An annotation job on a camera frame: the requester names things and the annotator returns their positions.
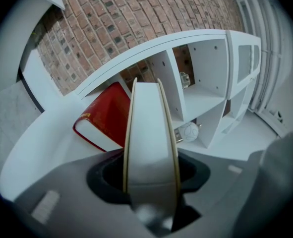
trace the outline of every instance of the gray surface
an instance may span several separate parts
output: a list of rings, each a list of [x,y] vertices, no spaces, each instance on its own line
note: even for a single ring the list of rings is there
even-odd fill
[[[116,152],[103,153],[64,164],[33,184],[15,202],[25,211],[31,212],[48,190],[57,191],[61,198],[47,223],[50,235],[55,238],[89,238],[92,235],[97,238],[154,237],[138,221],[128,205],[108,204],[98,198],[87,185],[86,174],[90,168],[113,156]],[[202,156],[202,158],[210,162],[210,166],[214,167],[214,170],[218,167],[222,170],[222,167],[228,166],[229,162],[234,163],[214,157]],[[200,234],[205,238],[227,235],[250,193],[257,173],[259,158],[260,153],[251,154],[239,178],[236,177],[235,182],[233,182],[233,177],[229,178],[227,185],[223,186],[222,190],[212,191],[211,187],[217,184],[217,178],[214,178],[211,180],[211,185],[207,186],[205,193],[198,191],[193,194],[193,198],[188,198],[188,204],[196,209],[203,207],[198,204],[198,198],[201,198],[201,204],[209,202],[210,209],[209,211],[206,209],[207,212],[203,217],[187,228],[171,234],[170,237],[193,237],[193,234]],[[224,173],[219,173],[218,176],[222,177]]]
[[[210,168],[210,177],[200,190],[185,195],[186,202],[191,202],[192,206],[201,214],[205,214],[214,206],[237,180],[239,174],[229,171],[229,165],[242,169],[246,165],[246,161],[223,159],[185,150],[179,151],[205,163]]]
[[[40,114],[21,81],[0,92],[0,173],[15,143]]]

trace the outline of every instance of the shelf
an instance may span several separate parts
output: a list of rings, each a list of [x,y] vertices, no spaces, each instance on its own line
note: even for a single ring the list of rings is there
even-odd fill
[[[230,124],[235,121],[235,118],[232,117],[230,114],[221,118],[221,121],[218,126],[218,132],[224,131]]]
[[[254,92],[254,88],[255,88],[255,84],[256,84],[256,80],[252,80],[246,87],[245,90],[245,95],[244,95],[244,100],[243,100],[243,104],[249,105],[253,92]]]
[[[231,129],[233,128],[233,126],[234,126],[234,122],[231,123],[227,128],[225,128],[225,129],[222,131],[222,133],[223,133],[223,134],[228,134],[228,133],[231,131]]]
[[[185,119],[185,102],[173,50],[167,49],[152,55],[148,61],[155,78],[159,78],[163,84],[171,115],[179,120]]]
[[[223,97],[198,85],[190,86],[183,92],[187,110],[185,122],[201,116],[224,100]]]
[[[248,106],[249,106],[248,104],[242,104],[239,112],[236,115],[236,118],[242,115],[247,110]]]

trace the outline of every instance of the white floor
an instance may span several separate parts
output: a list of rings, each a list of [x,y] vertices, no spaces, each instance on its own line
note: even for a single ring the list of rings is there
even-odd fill
[[[0,92],[0,173],[15,143],[40,114],[21,81]]]
[[[242,122],[211,147],[209,155],[246,161],[251,153],[266,149],[276,138],[277,134],[259,116],[247,111]]]

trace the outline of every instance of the white shelf unit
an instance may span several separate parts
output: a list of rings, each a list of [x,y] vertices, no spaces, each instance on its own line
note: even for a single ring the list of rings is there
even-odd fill
[[[202,124],[198,138],[183,141],[178,148],[205,153],[239,124],[259,72],[259,47],[258,38],[240,32],[189,43],[195,84],[185,89],[172,48],[148,57],[155,77],[163,83],[173,128],[194,119]],[[227,99],[230,112],[223,117]]]
[[[195,84],[184,90],[172,49],[148,58],[155,77],[163,83],[174,129],[206,113],[224,100],[229,74],[229,51],[225,37],[220,35],[219,39],[188,44]]]

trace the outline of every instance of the book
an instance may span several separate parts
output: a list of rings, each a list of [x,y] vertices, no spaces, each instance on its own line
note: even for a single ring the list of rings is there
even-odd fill
[[[123,148],[129,108],[130,98],[115,82],[87,107],[73,130],[102,151]]]

